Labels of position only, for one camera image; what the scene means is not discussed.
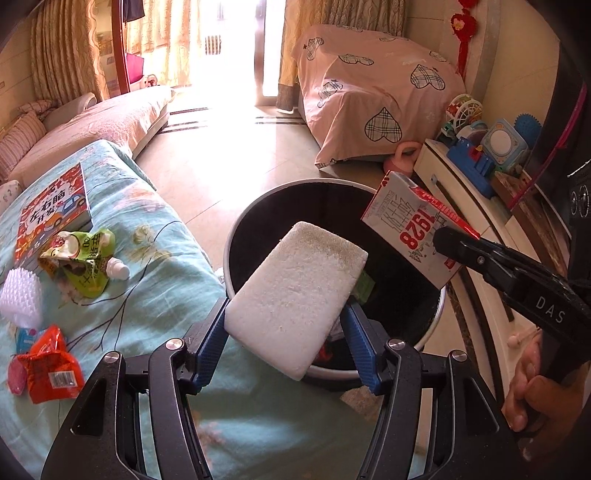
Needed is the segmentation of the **right hand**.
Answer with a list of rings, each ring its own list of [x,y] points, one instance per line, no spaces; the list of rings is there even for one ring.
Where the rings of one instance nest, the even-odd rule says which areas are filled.
[[[526,411],[530,407],[546,418],[537,439],[545,434],[551,440],[564,438],[573,428],[587,398],[589,363],[583,364],[571,383],[559,384],[541,374],[542,334],[537,333],[517,363],[503,414],[514,432],[533,425]]]

